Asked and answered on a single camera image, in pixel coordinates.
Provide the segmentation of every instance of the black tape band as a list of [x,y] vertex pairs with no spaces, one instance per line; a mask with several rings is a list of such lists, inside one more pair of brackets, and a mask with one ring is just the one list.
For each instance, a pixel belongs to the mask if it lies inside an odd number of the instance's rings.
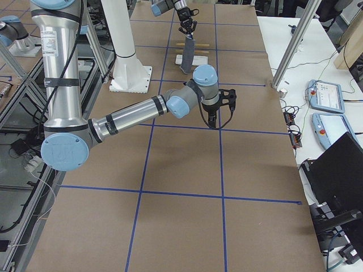
[[159,116],[160,116],[160,115],[163,115],[163,114],[164,114],[163,106],[161,106],[161,103],[160,103],[160,100],[158,99],[158,97],[157,97],[157,96],[154,96],[154,97],[152,97],[151,99],[152,99],[152,100],[154,101],[154,103],[155,103],[155,106],[156,106],[156,108],[157,108],[157,110],[158,110],[158,112],[159,112]]
[[74,87],[79,86],[78,78],[44,78],[44,87]]
[[165,100],[164,96],[163,96],[163,95],[160,95],[160,96],[161,96],[161,98],[163,99],[164,104],[165,104],[165,106],[166,106],[166,100]]
[[69,126],[69,127],[48,127],[44,126],[44,131],[47,132],[73,132],[73,131],[80,131],[88,129],[88,125],[82,125],[82,126]]
[[127,57],[123,57],[123,56],[120,56],[120,55],[117,55],[116,54],[116,56],[118,56],[118,57],[120,57],[120,58],[130,58],[130,57],[132,57],[133,55],[135,55],[136,54],[136,51],[132,54],[132,55],[129,55],[129,56],[127,56]]
[[27,38],[28,36],[29,36],[29,33],[27,33],[24,37],[17,38],[17,40],[19,41],[19,40],[25,39],[25,38]]
[[199,88],[199,86],[197,85],[197,83],[195,83],[193,79],[189,80],[185,85],[195,92],[195,94],[198,97],[198,100],[202,100],[204,98],[202,90]]
[[93,138],[95,138],[98,143],[102,143],[100,137],[98,137],[95,127],[93,126],[92,119],[88,119],[88,127],[90,128]]
[[107,123],[105,123],[104,125],[106,126],[108,132],[110,135],[115,135],[117,133],[119,133],[119,131],[116,128],[115,122],[113,121],[112,115],[106,115],[106,120]]
[[73,14],[66,13],[63,11],[58,11],[58,10],[46,10],[46,9],[32,10],[31,14],[32,14],[32,17],[39,16],[39,15],[48,15],[48,16],[67,18],[67,19],[70,19],[77,23],[79,23],[81,21],[78,16],[75,16]]

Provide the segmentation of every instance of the robotic arm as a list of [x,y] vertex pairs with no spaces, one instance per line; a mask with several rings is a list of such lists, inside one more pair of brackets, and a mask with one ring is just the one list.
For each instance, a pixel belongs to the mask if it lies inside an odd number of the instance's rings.
[[216,113],[229,105],[235,108],[235,91],[219,90],[217,74],[209,65],[195,69],[193,79],[179,90],[169,90],[100,119],[82,117],[79,93],[76,36],[80,32],[82,1],[31,0],[33,20],[40,28],[49,119],[44,124],[43,161],[59,171],[80,167],[89,150],[115,135],[146,120],[171,112],[177,118],[201,104],[208,112],[210,128],[216,128]]
[[9,15],[0,18],[0,42],[4,46],[10,46],[14,41],[22,52],[27,52],[35,47],[28,31],[18,17]]
[[175,8],[180,20],[179,31],[185,34],[185,44],[180,69],[183,73],[190,74],[195,53],[193,32],[197,26],[197,21],[193,20],[192,17],[197,15],[199,10],[191,10],[187,6],[186,0],[151,0],[151,10],[155,16],[159,16],[172,8]]
[[160,16],[172,8],[175,8],[180,20],[179,31],[192,35],[197,26],[197,21],[192,17],[199,13],[198,9],[191,10],[185,0],[152,0],[151,2],[151,10],[155,16]]

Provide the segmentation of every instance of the black cable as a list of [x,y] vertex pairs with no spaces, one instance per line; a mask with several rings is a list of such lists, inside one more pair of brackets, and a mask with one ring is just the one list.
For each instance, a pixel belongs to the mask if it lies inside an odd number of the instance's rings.
[[234,108],[230,107],[231,115],[230,115],[229,119],[222,126],[220,126],[218,128],[217,127],[214,128],[214,127],[210,126],[203,115],[202,106],[201,106],[201,102],[202,102],[201,97],[200,97],[199,93],[195,92],[195,94],[197,95],[197,98],[198,98],[198,107],[199,107],[200,116],[202,117],[202,120],[207,127],[209,127],[210,129],[213,129],[213,130],[220,130],[220,129],[223,129],[232,120]]
[[285,103],[285,107],[288,105],[284,99],[282,99],[282,98],[279,98],[279,99],[280,99],[282,102],[284,102],[284,103]]
[[[70,52],[70,55],[69,55],[69,57],[68,57],[68,59],[67,59],[67,61],[66,61],[65,65],[64,65],[64,68],[63,68],[62,73],[61,73],[61,75],[60,75],[60,77],[59,77],[59,78],[63,78],[63,76],[65,75],[66,70],[67,70],[67,68],[68,68],[68,66],[69,66],[69,63],[71,62],[72,57],[73,57],[73,54],[74,54],[74,52],[75,52],[75,50],[76,50],[76,48],[77,48],[78,39],[79,39],[79,37],[80,37],[80,35],[81,35],[81,26],[82,26],[82,22],[81,22],[81,21],[82,21],[82,16],[83,16],[83,8],[84,8],[84,7],[83,7],[83,1],[81,1],[81,13],[80,13],[80,15],[79,15],[79,22],[78,22],[78,30],[77,30],[77,34],[76,34],[76,37],[75,37],[75,40],[74,40],[74,44],[73,44],[72,51]],[[53,98],[54,94],[55,94],[55,93],[56,93],[56,91],[58,90],[58,87],[59,87],[59,86],[55,86],[55,87],[54,87],[54,89],[53,89],[52,93],[49,95],[49,97],[48,97],[48,99],[47,99],[47,102],[45,103],[45,106],[44,106],[43,111],[41,112],[40,122],[39,122],[39,124],[38,124],[38,130],[37,130],[37,136],[39,137],[39,139],[40,139],[40,125],[41,125],[41,123],[42,123],[42,121],[43,121],[43,118],[44,118],[45,112],[47,111],[48,105],[49,105],[49,103],[50,103],[51,99]]]
[[343,99],[344,102],[363,102],[363,100],[348,100],[348,99]]
[[355,93],[356,92],[356,90],[353,88],[353,86],[352,86],[352,81],[354,80],[354,78],[352,78],[351,79],[351,81],[349,81],[349,85],[350,85],[350,87],[353,89],[353,92],[348,92],[348,91],[342,91],[342,92],[346,92],[346,93],[348,93],[348,94],[353,94],[353,93]]
[[9,231],[13,230],[20,223],[21,219],[23,218],[23,216],[25,214],[25,210],[26,210],[26,208],[28,207],[28,205],[30,203],[30,200],[33,198],[33,196],[35,194],[35,191],[36,191],[36,188],[37,188],[38,184],[39,184],[39,181],[33,187],[32,191],[30,192],[30,195],[29,195],[28,199],[26,200],[26,202],[23,205],[21,205],[21,206],[23,206],[23,208],[22,208],[22,211],[20,212],[20,215],[19,215],[18,219],[16,221],[14,221],[9,228],[6,228],[6,229],[1,229],[0,228],[0,233],[9,232]]
[[111,52],[115,52],[115,50],[114,49],[108,49],[108,48],[106,48],[106,47],[103,47],[103,46],[100,46],[102,49],[104,49],[104,50],[107,50],[107,51],[111,51]]
[[302,165],[304,164],[304,163],[306,163],[307,161],[308,161],[309,159],[305,159],[300,165],[299,165],[299,167],[297,168],[298,170],[300,170],[300,168],[302,167]]
[[38,111],[36,111],[34,114],[32,114],[30,111],[28,111],[27,110],[27,108],[23,105],[23,103],[21,103],[21,102],[19,102],[19,105],[24,109],[24,111],[26,112],[26,113],[28,113],[31,117],[33,117],[33,122],[34,123],[36,123],[36,124],[38,124],[38,122],[35,122],[35,119],[38,119],[36,116],[35,116],[35,114],[38,112]]
[[[104,15],[104,11],[103,11],[103,6],[102,6],[102,3],[100,3],[100,6],[99,6],[99,12],[101,13],[101,14],[103,14]],[[105,78],[107,77],[107,75],[111,72],[111,69],[112,69],[112,67],[113,67],[113,65],[115,64],[115,62],[116,62],[116,60],[117,60],[117,55],[116,55],[116,51],[115,51],[115,46],[113,45],[113,41],[112,41],[112,37],[111,37],[111,35],[110,35],[110,31],[109,31],[109,28],[108,28],[108,23],[107,23],[107,20],[105,19],[105,17],[104,17],[104,25],[105,25],[105,27],[106,27],[106,31],[107,31],[107,33],[109,34],[109,39],[110,39],[110,41],[111,41],[111,44],[112,44],[112,47],[113,47],[113,52],[114,52],[114,55],[113,55],[113,60],[111,61],[111,63],[109,64],[109,66],[108,66],[108,70],[107,70],[107,73],[106,73],[106,75],[104,75],[104,77],[102,77],[102,82],[104,82],[104,80],[105,80]]]
[[344,58],[345,65],[347,66],[348,70],[349,70],[349,66],[347,64],[347,60],[345,59],[345,49],[347,48],[347,44],[348,44],[349,40],[350,39],[348,39],[348,41],[344,44],[344,49],[343,49],[343,58]]
[[6,84],[9,84],[9,85],[11,85],[11,86],[14,86],[14,84],[11,84],[10,82],[6,82],[6,81],[4,81],[4,80],[0,80],[0,82],[2,82],[2,83],[6,83]]
[[12,155],[10,154],[10,150],[12,150],[12,148],[10,148],[10,149],[9,149],[8,154],[9,154],[9,157],[11,157],[11,158],[13,158],[13,159],[19,159],[20,157],[22,157],[22,156],[24,156],[24,155],[25,155],[25,154],[23,154],[23,155],[20,155],[20,156],[14,157],[14,156],[12,156]]
[[282,109],[284,110],[285,113],[291,114],[292,117],[295,118],[300,110],[300,107],[299,106],[284,106],[284,107],[282,107]]
[[340,231],[338,231],[336,234],[334,234],[334,236],[332,237],[332,239],[329,242],[329,247],[328,247],[328,252],[327,252],[327,272],[329,272],[329,253],[330,251],[333,250],[332,246],[333,246],[333,241],[337,238],[337,236],[343,232],[343,230],[341,229]]
[[91,76],[91,72],[93,71],[93,69],[94,69],[94,67],[95,67],[95,60],[94,59],[92,59],[92,58],[90,58],[90,59],[88,59],[88,60],[90,60],[91,62],[92,62],[92,69],[88,72],[88,74],[87,74],[87,76],[86,76],[86,79],[85,79],[85,83],[82,85],[82,87],[81,87],[81,90],[80,90],[80,93],[82,93],[83,92],[83,90],[84,90],[84,88],[85,88],[85,85],[86,85],[86,83],[87,83],[87,81],[89,80],[89,78],[90,78],[90,76]]
[[325,59],[323,59],[323,60],[321,60],[321,61],[319,61],[319,62],[305,62],[305,63],[299,63],[298,65],[295,65],[295,66],[292,66],[292,67],[288,67],[287,68],[287,70],[289,70],[289,69],[294,69],[294,68],[296,68],[296,67],[298,67],[298,66],[302,66],[302,65],[307,65],[307,64],[319,64],[319,63],[322,63],[323,61],[328,61],[328,60],[330,60],[335,54],[337,53],[337,51],[335,51],[329,58],[325,58]]

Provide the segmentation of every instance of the metal pole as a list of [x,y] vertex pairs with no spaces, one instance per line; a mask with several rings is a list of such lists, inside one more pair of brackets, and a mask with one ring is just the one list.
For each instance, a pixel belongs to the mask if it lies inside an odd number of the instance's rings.
[[16,61],[12,54],[7,50],[7,48],[0,42],[0,57],[5,60],[16,73],[16,75],[22,79],[27,77],[27,73],[21,67],[21,65]]
[[282,81],[282,78],[284,77],[284,74],[294,57],[294,54],[307,30],[309,27],[309,24],[318,9],[320,3],[322,0],[309,0],[309,2],[306,5],[304,14],[302,15],[302,18],[300,19],[300,22],[297,25],[297,28],[295,30],[295,33],[286,49],[286,52],[284,56],[282,57],[282,60],[280,62],[280,65],[277,68],[277,71],[275,73],[275,76],[272,80],[272,88],[277,89],[278,85]]
[[107,68],[107,64],[106,64],[104,55],[101,51],[101,46],[100,46],[100,42],[98,41],[96,31],[93,28],[92,19],[88,12],[87,5],[85,5],[83,12],[85,13],[85,16],[87,17],[87,24],[88,24],[88,31],[86,34],[87,39],[88,39],[88,42],[90,43],[93,54],[95,55],[96,62],[101,71],[101,75],[102,75],[102,77],[105,78],[107,76],[108,68]]

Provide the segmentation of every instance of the gray object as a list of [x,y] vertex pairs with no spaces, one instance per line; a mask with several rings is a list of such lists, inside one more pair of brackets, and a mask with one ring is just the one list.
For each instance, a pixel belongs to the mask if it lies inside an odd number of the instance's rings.
[[284,77],[284,74],[293,59],[295,52],[307,30],[307,28],[310,25],[310,22],[312,18],[314,17],[314,14],[316,13],[316,10],[318,9],[320,3],[322,0],[309,0],[305,12],[302,15],[302,18],[300,19],[296,31],[290,40],[290,43],[285,51],[284,56],[282,57],[282,60],[280,62],[280,65],[277,68],[277,71],[275,73],[275,76],[272,80],[272,88],[277,89],[278,85],[282,81],[282,78]]
[[189,36],[185,36],[185,45],[183,50],[183,59],[181,61],[180,69],[186,75],[192,71],[192,64],[194,59],[195,40]]
[[353,2],[353,0],[339,0],[335,4],[334,9],[336,11],[342,11],[343,9],[345,9],[346,7],[348,7],[352,2]]

